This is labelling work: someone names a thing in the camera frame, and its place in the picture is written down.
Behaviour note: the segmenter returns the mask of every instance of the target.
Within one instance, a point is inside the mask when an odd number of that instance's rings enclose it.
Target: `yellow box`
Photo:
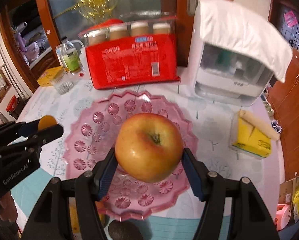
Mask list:
[[[264,158],[272,152],[270,138],[239,117],[238,113],[232,120],[230,145]]]
[[[53,77],[57,74],[57,72],[59,72],[59,70],[61,70],[62,68],[63,68],[62,66],[59,66],[59,67],[53,67],[45,70],[44,73],[37,79],[37,83],[41,87],[52,86],[50,80],[53,79]]]

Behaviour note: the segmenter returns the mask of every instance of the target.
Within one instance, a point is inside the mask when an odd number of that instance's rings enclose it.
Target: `red packaging box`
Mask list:
[[[105,41],[86,48],[96,89],[179,81],[174,34],[149,34]]]

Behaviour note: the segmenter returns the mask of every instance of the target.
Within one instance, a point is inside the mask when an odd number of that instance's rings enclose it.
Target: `frosted glass door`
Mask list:
[[[74,6],[78,0],[48,0],[51,15],[54,19],[59,39],[75,40],[78,33],[93,26],[94,23],[83,17],[79,10],[69,10],[61,15],[66,9]],[[120,18],[124,21],[157,17],[157,14],[166,12],[175,15],[176,0],[118,0],[113,9],[111,18]]]

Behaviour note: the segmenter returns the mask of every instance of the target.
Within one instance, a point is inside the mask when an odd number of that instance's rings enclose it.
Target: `pink glass fruit plate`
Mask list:
[[[126,90],[93,102],[71,125],[71,133],[65,141],[67,151],[63,156],[68,163],[66,178],[76,178],[104,160],[115,145],[121,124],[137,113],[155,113],[170,119],[180,130],[184,147],[196,154],[198,139],[191,132],[192,123],[184,118],[177,104],[168,102],[164,96],[152,96],[147,91]],[[138,181],[118,166],[103,198],[104,208],[99,212],[119,221],[129,218],[144,220],[153,212],[175,205],[178,196],[188,188],[181,163],[168,178],[158,183]]]

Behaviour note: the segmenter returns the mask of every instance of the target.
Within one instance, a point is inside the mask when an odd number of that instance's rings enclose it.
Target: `tablecloth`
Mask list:
[[[185,85],[172,83],[137,85],[128,88],[112,90],[95,90],[90,80],[80,80],[73,89],[65,95],[59,95],[53,87],[39,88],[27,104],[19,121],[30,122],[50,114],[63,125],[63,136],[48,145],[43,146],[40,155],[41,168],[29,176],[12,190],[17,205],[28,217],[37,198],[52,176],[65,178],[66,164],[62,159],[65,152],[64,140],[70,133],[70,124],[80,115],[80,112],[91,106],[94,100],[106,98],[113,92],[121,93],[125,89],[136,92],[147,90],[152,95],[164,95],[167,100],[175,102],[181,108],[186,119],[193,122],[193,133],[199,138],[197,159],[203,161],[209,170],[217,171],[225,178],[239,180],[247,176],[256,186],[264,199],[271,216],[274,218],[279,194],[279,167],[276,143],[272,141],[272,154],[262,160],[251,157],[240,150],[228,147],[229,132],[233,114],[240,108],[205,99],[189,98],[185,93]],[[270,122],[260,99],[252,107],[246,108]],[[155,213],[144,223],[148,223],[151,233],[146,233],[149,239],[192,239],[199,218],[203,212],[204,203],[198,201],[189,189],[181,194],[176,205],[165,211]],[[226,199],[224,211],[223,236],[226,239],[231,208],[231,199]],[[171,226],[159,228],[166,224]],[[189,227],[181,229],[178,225]]]

